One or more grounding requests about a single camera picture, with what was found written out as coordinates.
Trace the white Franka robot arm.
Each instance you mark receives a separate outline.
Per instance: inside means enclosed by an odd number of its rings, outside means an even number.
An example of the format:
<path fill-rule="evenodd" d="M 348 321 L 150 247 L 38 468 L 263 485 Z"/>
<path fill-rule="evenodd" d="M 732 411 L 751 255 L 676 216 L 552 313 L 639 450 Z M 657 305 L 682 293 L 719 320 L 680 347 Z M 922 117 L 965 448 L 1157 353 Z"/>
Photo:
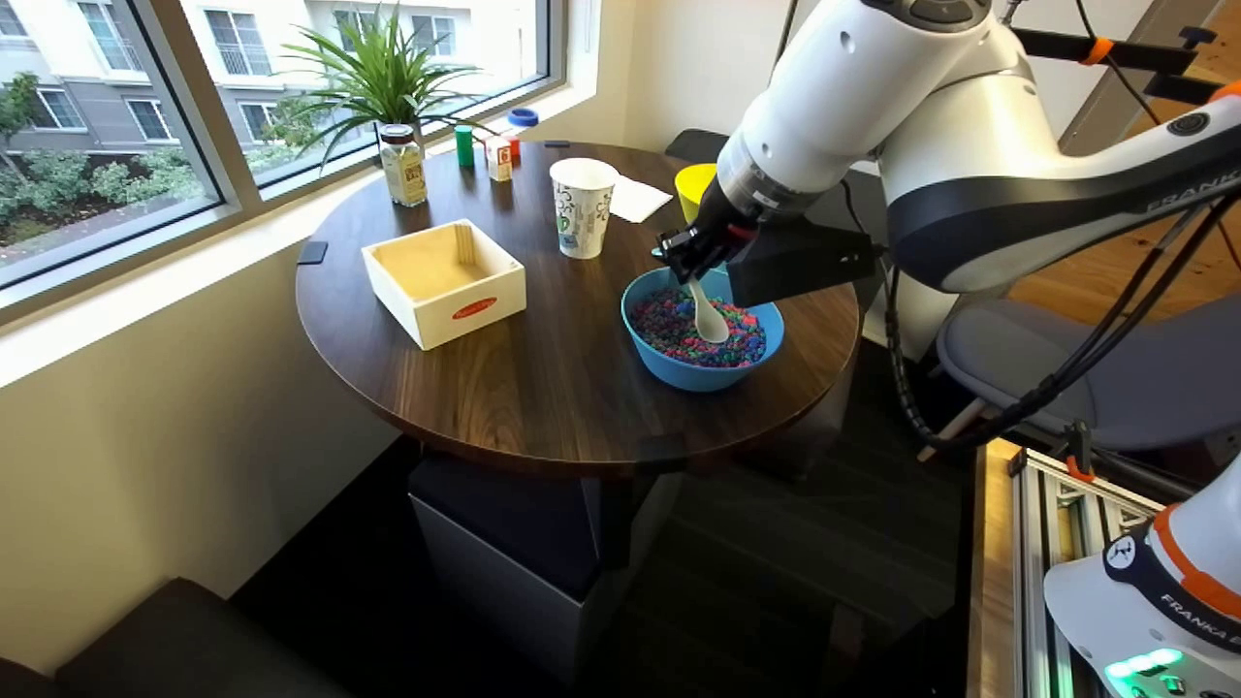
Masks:
<path fill-rule="evenodd" d="M 882 170 L 896 269 L 972 296 L 1239 196 L 1241 99 L 1067 156 L 991 0 L 824 0 L 657 255 L 697 280 L 860 159 Z"/>

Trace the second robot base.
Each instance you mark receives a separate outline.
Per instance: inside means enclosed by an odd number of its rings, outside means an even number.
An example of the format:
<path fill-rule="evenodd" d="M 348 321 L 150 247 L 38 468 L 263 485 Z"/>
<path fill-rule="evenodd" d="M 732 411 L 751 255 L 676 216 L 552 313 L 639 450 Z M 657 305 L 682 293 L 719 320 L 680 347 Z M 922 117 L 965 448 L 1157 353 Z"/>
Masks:
<path fill-rule="evenodd" d="M 1044 609 L 1111 698 L 1241 698 L 1241 459 L 1100 555 L 1053 568 Z"/>

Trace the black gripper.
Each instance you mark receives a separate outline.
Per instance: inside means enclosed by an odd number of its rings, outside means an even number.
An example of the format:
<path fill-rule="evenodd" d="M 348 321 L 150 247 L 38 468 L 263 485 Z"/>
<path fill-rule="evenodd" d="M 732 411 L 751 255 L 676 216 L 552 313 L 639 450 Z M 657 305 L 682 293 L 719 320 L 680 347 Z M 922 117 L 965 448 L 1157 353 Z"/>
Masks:
<path fill-rule="evenodd" d="M 877 243 L 866 234 L 813 224 L 803 212 L 749 216 L 719 185 L 705 192 L 692 224 L 657 240 L 651 255 L 680 283 L 722 269 L 741 305 L 855 283 L 877 269 Z"/>

